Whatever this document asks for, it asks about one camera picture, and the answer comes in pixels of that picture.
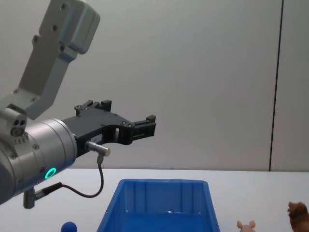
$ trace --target black vertical line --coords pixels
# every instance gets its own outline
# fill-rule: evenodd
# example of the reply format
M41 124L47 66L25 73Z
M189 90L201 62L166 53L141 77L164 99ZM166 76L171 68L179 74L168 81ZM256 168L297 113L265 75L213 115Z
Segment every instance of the black vertical line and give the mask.
M275 97L274 97L274 109L273 109L273 114L272 114L272 127L271 127L271 141L270 141L270 155L269 155L269 168L268 168L268 171L271 171L272 146L273 146L273 139L274 139L275 112L276 112L276 98L277 98L277 83L278 83L280 47L281 47L281 32L282 32L282 19L283 19L283 5L284 5L284 0L282 0L282 3L281 3L281 18L280 18L279 43L278 43L278 56L277 56L277 71L276 71Z

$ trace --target white table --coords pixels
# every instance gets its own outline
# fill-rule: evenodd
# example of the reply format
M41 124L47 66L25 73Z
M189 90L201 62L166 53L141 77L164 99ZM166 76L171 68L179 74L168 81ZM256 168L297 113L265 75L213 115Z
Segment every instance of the white table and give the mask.
M309 173L126 170L105 169L101 195L85 199L63 188L36 202L22 206L22 194L0 206L1 232L59 232L63 223L73 221L78 232L96 232L121 179L197 179L210 186L220 230L238 232L237 220L254 219L257 232L291 232L287 215L289 201L309 206ZM69 169L38 185L36 190L61 181L92 194L99 188L96 169Z

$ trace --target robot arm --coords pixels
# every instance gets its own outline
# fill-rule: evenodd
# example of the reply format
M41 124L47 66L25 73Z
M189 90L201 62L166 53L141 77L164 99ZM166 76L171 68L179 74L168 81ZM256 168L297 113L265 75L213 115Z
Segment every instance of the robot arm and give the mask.
M87 52L99 20L83 0L51 0L18 88L0 101L0 204L24 192L24 207L32 208L42 197L35 198L33 187L77 157L90 150L107 156L102 144L154 135L155 116L130 122L110 112L110 100L87 101L75 107L74 117L27 126L28 117L53 104L69 63Z

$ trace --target toy pig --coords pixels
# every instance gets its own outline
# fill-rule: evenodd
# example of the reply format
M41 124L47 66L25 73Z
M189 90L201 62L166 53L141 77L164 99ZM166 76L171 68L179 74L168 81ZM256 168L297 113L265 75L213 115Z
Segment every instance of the toy pig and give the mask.
M238 221L237 227L240 228L240 232L255 232L255 230L253 229L255 227L254 221L250 221L249 225L242 225L242 223Z

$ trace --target green led ring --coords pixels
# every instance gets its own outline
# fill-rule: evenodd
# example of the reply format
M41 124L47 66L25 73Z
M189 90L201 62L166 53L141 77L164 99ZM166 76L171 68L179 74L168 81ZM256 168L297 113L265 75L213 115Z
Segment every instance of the green led ring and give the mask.
M57 171L56 168L51 168L50 170L48 170L48 172L45 175L45 179L49 179L50 177L55 175L56 171Z

